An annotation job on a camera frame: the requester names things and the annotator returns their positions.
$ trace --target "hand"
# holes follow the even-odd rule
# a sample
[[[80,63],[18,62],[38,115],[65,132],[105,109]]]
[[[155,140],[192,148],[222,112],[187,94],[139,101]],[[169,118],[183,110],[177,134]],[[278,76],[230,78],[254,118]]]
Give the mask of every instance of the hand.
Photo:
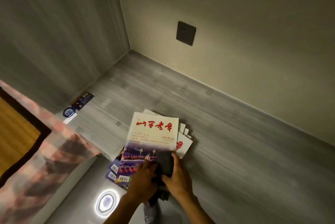
[[[192,180],[190,174],[183,165],[182,160],[175,153],[171,154],[174,159],[174,167],[172,177],[162,175],[162,181],[166,184],[171,194],[180,201],[183,197],[195,196],[192,190]]]
[[[151,182],[151,179],[156,176],[154,173],[156,167],[157,164],[152,164],[148,160],[140,163],[130,182],[126,196],[138,204],[149,200],[157,191],[157,184]]]

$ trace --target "black wall socket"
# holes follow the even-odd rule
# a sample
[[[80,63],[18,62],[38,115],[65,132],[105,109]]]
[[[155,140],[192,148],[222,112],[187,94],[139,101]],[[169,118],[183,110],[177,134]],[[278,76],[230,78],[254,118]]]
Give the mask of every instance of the black wall socket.
[[[184,42],[187,45],[192,46],[195,36],[196,28],[189,24],[179,21],[177,27],[177,37],[176,39]]]

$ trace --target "person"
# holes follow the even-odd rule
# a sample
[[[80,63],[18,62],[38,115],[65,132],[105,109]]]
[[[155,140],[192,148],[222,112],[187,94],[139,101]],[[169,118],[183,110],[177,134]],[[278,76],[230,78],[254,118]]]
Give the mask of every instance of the person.
[[[176,198],[184,209],[192,224],[215,224],[199,204],[193,194],[190,174],[184,167],[182,160],[172,153],[174,168],[172,177],[162,175],[170,193]],[[157,164],[148,160],[138,166],[126,194],[124,194],[114,212],[107,218],[104,224],[129,223],[137,207],[147,202],[157,191],[157,184],[152,183]]]

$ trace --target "red chinese calligraphy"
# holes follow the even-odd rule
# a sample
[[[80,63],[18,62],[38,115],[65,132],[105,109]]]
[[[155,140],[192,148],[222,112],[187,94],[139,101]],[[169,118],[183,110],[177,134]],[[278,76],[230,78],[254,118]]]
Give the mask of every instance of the red chinese calligraphy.
[[[177,142],[176,150],[180,149],[182,146],[183,146],[183,142],[182,141]]]
[[[161,121],[159,124],[155,125],[155,127],[158,127],[160,130],[162,130],[163,122]]]
[[[149,127],[152,128],[155,121],[148,121],[148,123],[149,123]]]
[[[166,126],[165,126],[165,128],[167,127],[167,130],[168,131],[170,131],[171,130],[171,128],[172,128],[172,123],[168,123]]]
[[[140,125],[140,124],[144,124],[144,126],[146,125],[146,122],[143,121],[143,122],[137,122],[136,125]]]

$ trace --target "barcode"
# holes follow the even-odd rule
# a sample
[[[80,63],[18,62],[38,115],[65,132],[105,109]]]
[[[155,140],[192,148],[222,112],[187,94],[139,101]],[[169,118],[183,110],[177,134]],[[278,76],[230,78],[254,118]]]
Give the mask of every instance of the barcode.
[[[120,175],[119,180],[121,182],[129,182],[129,176]]]
[[[111,178],[111,179],[113,179],[114,181],[116,179],[116,175],[114,175],[113,172],[109,172],[108,177]]]
[[[111,167],[111,169],[112,169],[115,173],[117,173],[117,172],[119,171],[118,166],[115,165],[115,164],[113,164],[113,166]]]

